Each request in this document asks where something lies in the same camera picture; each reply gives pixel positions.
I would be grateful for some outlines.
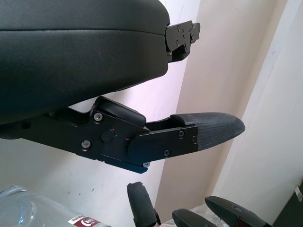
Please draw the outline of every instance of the black plastic part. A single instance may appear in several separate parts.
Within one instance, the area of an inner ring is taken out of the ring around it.
[[[239,118],[226,113],[189,113],[170,117],[183,125],[198,127],[198,150],[224,143],[245,131],[244,123]]]
[[[180,131],[184,133],[182,138],[178,135]],[[197,134],[198,128],[196,126],[137,134],[131,140],[127,152],[129,157],[137,163],[193,153],[198,151],[197,143],[192,142],[192,138],[196,137]]]
[[[190,47],[199,39],[200,24],[187,21],[166,29],[166,49],[169,62],[185,59],[190,54]]]
[[[131,87],[167,69],[163,35],[0,31],[0,124]]]
[[[172,217],[177,227],[216,227],[204,217],[187,209],[175,210]]]
[[[154,227],[158,222],[156,212],[143,184],[130,183],[127,194],[136,227]]]
[[[205,198],[209,209],[231,227],[270,227],[253,212],[231,201],[209,196]]]
[[[158,0],[0,1],[0,30],[106,29],[164,35],[167,25],[169,14]]]
[[[106,111],[120,119],[138,125],[142,128],[146,124],[146,118],[142,114],[103,96],[98,97],[95,104],[97,110]]]

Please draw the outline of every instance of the bolt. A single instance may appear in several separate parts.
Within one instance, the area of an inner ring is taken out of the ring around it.
[[[143,163],[143,167],[144,167],[144,168],[148,168],[150,165],[151,165],[150,162],[145,162],[145,163]]]
[[[179,136],[180,138],[184,137],[184,132],[183,132],[183,131],[179,131],[179,132],[178,132],[178,136]]]
[[[165,157],[168,157],[170,155],[170,151],[166,150],[163,154],[164,154]]]
[[[193,137],[191,138],[191,142],[192,142],[193,144],[196,144],[196,143],[197,143],[197,136],[193,136]]]
[[[88,140],[85,140],[85,141],[83,141],[82,143],[81,143],[81,146],[83,147],[83,148],[89,148],[90,147],[90,142],[88,141]]]
[[[103,118],[103,116],[102,116],[102,114],[100,114],[100,113],[96,113],[96,114],[94,115],[94,119],[95,119],[95,121],[97,121],[97,122],[101,121],[102,118]]]

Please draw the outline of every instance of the beige wall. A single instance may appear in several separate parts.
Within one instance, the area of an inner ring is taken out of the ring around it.
[[[224,112],[241,117],[240,104],[246,105],[242,98],[249,97],[252,91],[256,60],[269,46],[264,38],[276,3],[201,1],[197,18],[201,23],[200,40],[187,62],[177,113]],[[214,185],[213,174],[221,153],[229,146],[226,143],[166,160],[156,201],[163,221],[170,219],[175,209],[203,203],[209,185]]]

